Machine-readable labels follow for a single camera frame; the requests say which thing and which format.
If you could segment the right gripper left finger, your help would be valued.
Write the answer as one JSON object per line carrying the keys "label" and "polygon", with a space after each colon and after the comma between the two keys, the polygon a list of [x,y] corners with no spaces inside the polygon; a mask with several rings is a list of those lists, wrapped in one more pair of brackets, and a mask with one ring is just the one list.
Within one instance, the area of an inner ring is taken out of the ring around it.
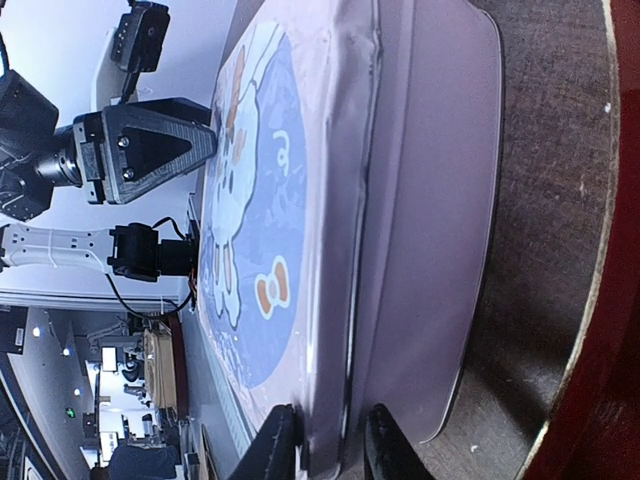
{"label": "right gripper left finger", "polygon": [[295,479],[297,450],[302,441],[298,409],[292,404],[274,406],[229,479]]}

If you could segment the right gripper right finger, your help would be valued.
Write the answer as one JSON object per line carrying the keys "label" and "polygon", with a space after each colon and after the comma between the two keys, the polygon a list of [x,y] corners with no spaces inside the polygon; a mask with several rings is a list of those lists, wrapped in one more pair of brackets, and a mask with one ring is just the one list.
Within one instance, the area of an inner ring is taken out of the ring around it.
{"label": "right gripper right finger", "polygon": [[383,404],[372,407],[364,428],[364,478],[434,480]]}

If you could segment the white compartment tin box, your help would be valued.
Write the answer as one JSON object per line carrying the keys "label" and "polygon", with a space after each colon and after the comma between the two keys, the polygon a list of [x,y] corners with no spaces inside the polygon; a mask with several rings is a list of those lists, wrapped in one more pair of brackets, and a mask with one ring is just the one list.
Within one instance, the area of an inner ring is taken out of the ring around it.
{"label": "white compartment tin box", "polygon": [[442,429],[493,229],[503,52],[468,1],[384,1],[355,318],[348,438],[386,406],[404,434]]}

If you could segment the metal tin lid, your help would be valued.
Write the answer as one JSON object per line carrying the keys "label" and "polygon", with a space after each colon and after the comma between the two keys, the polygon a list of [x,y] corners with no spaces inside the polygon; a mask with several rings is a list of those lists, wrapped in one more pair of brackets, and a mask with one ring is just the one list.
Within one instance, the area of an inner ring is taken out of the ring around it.
{"label": "metal tin lid", "polygon": [[295,478],[348,458],[361,279],[384,237],[411,1],[264,1],[231,28],[212,102],[198,318],[235,457],[279,405]]}

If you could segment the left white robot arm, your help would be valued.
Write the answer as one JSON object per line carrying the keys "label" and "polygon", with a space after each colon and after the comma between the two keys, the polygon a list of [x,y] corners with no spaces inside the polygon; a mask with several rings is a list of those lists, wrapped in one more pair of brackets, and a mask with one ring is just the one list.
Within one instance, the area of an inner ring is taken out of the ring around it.
{"label": "left white robot arm", "polygon": [[57,188],[74,187],[92,205],[126,205],[217,152],[209,108],[186,98],[107,106],[59,127],[58,109],[17,72],[1,77],[1,266],[78,266],[155,282],[188,276],[192,235],[161,239],[156,225],[99,230],[39,228]]}

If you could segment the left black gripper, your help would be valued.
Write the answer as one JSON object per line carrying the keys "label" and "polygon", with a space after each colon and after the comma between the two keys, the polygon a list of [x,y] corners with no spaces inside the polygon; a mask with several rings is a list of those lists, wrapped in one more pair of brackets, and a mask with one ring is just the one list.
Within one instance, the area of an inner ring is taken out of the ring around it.
{"label": "left black gripper", "polygon": [[[215,156],[211,117],[209,107],[175,97],[110,106],[58,127],[57,107],[9,70],[1,76],[1,213],[29,221],[66,186],[85,188],[91,204],[130,203]],[[103,164],[85,141],[104,142]]]}

